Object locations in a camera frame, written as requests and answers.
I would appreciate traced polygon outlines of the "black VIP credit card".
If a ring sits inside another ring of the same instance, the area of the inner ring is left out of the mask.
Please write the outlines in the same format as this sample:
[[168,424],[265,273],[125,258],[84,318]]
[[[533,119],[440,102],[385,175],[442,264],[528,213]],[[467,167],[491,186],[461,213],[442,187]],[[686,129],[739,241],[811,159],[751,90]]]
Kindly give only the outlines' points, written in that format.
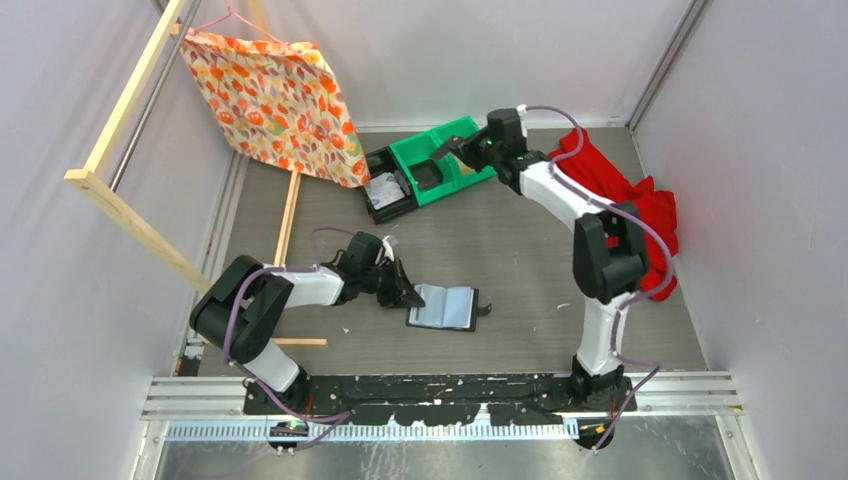
[[441,160],[445,157],[452,156],[454,149],[455,149],[454,146],[449,145],[448,143],[445,143],[445,144],[441,145],[440,147],[438,147],[437,149],[435,149],[430,154],[429,159],[432,160],[432,161],[438,161],[438,160]]

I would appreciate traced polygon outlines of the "black leather card holder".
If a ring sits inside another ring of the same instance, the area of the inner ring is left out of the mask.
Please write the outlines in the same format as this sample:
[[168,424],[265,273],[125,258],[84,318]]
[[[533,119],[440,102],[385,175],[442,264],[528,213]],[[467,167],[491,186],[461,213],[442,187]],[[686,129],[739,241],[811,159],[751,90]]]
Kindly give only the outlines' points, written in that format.
[[491,304],[479,303],[479,290],[470,286],[419,284],[414,289],[425,304],[409,309],[406,318],[408,327],[474,332],[478,319],[492,311]]

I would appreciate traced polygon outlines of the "dark item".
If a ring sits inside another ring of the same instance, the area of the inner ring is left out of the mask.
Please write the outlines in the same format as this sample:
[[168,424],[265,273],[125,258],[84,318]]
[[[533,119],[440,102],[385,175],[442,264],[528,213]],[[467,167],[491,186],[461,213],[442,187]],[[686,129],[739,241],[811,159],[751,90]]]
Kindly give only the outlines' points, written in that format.
[[434,189],[444,181],[438,165],[430,159],[411,165],[409,170],[420,192]]

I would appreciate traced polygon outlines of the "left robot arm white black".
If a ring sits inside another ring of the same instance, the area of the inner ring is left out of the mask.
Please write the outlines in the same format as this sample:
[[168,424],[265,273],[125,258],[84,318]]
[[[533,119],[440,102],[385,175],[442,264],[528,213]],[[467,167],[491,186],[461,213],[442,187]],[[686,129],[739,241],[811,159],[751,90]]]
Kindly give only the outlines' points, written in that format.
[[189,316],[189,326],[227,362],[266,386],[280,412],[298,412],[307,398],[305,370],[272,339],[282,314],[304,306],[338,306],[370,294],[387,309],[425,305],[387,240],[367,232],[351,235],[329,262],[312,267],[265,265],[249,255],[236,258]]

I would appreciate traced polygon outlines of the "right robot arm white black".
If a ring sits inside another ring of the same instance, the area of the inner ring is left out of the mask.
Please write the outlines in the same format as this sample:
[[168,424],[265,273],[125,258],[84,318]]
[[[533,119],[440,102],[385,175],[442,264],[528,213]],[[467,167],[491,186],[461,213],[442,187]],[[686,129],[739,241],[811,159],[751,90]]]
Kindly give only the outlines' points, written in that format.
[[572,232],[572,275],[585,310],[567,390],[577,406],[596,410],[624,381],[619,329],[650,270],[645,225],[634,204],[605,199],[562,170],[561,161],[588,144],[579,125],[573,127],[575,146],[556,158],[529,149],[530,110],[526,105],[494,110],[484,128],[441,141],[435,156],[451,156],[476,172],[493,169],[501,184],[541,205]]

